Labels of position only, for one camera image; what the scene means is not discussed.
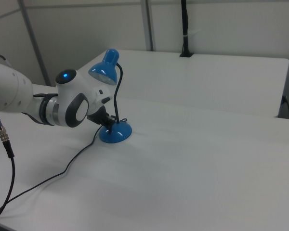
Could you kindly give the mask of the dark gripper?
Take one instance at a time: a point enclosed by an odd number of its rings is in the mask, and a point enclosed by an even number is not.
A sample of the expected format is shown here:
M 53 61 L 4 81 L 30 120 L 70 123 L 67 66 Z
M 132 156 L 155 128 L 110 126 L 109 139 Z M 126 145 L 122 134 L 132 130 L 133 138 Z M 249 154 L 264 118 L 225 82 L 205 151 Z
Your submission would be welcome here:
M 116 122 L 116 118 L 109 116 L 104 106 L 101 106 L 95 113 L 87 115 L 87 119 L 97 125 L 104 126 L 106 130 L 111 130 Z

